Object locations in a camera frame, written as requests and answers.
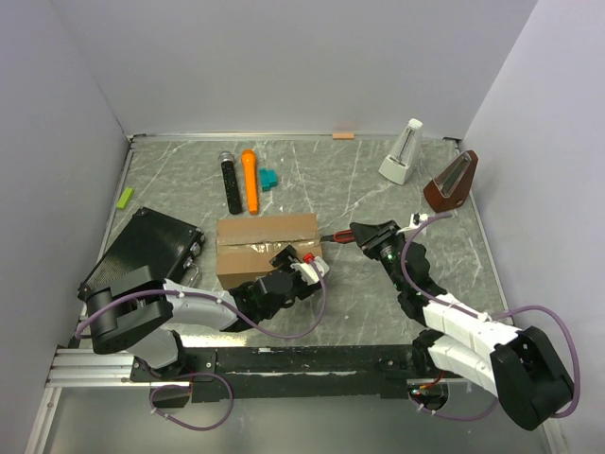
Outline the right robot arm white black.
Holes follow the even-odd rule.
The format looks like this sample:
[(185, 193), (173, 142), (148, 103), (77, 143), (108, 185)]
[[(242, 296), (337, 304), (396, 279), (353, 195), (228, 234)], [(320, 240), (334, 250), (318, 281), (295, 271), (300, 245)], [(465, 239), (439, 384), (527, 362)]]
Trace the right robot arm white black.
[(525, 430), (577, 408), (579, 360), (566, 370), (545, 332), (506, 324), (504, 315), (472, 309), (438, 286), (425, 246), (394, 221), (353, 222), (350, 230), (361, 252), (382, 264), (408, 318), (425, 328), (412, 355), (417, 373), (441, 370), (479, 385)]

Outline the brown cardboard express box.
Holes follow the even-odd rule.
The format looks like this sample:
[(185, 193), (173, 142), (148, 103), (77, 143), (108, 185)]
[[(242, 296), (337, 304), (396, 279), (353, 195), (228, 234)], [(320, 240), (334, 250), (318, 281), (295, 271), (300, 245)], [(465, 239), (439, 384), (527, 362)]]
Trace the brown cardboard express box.
[(224, 289), (266, 275), (270, 260), (291, 246), (298, 258), (322, 255), (317, 215), (288, 214), (221, 219), (216, 225), (216, 276)]

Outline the red black utility knife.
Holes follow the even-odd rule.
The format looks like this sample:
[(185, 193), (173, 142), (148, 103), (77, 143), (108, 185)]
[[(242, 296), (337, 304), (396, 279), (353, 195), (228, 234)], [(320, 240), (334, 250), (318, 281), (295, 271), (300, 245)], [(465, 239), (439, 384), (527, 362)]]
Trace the red black utility knife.
[(331, 242), (337, 244), (349, 244), (355, 242), (354, 234), (351, 230), (339, 231), (334, 234), (322, 236), (321, 242)]

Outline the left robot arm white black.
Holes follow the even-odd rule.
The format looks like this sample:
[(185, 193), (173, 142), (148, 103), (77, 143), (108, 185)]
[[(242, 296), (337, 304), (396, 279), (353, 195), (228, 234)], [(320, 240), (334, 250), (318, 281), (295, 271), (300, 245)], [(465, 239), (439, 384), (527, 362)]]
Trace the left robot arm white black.
[(148, 266), (80, 293), (87, 318), (76, 329), (91, 339), (99, 355), (123, 350), (142, 358), (162, 378), (185, 372), (186, 355), (177, 334), (165, 323), (202, 325), (221, 332), (257, 328), (281, 309), (319, 289), (329, 270), (319, 256), (298, 257), (288, 246), (275, 255), (268, 274), (220, 292), (203, 291), (161, 279)]

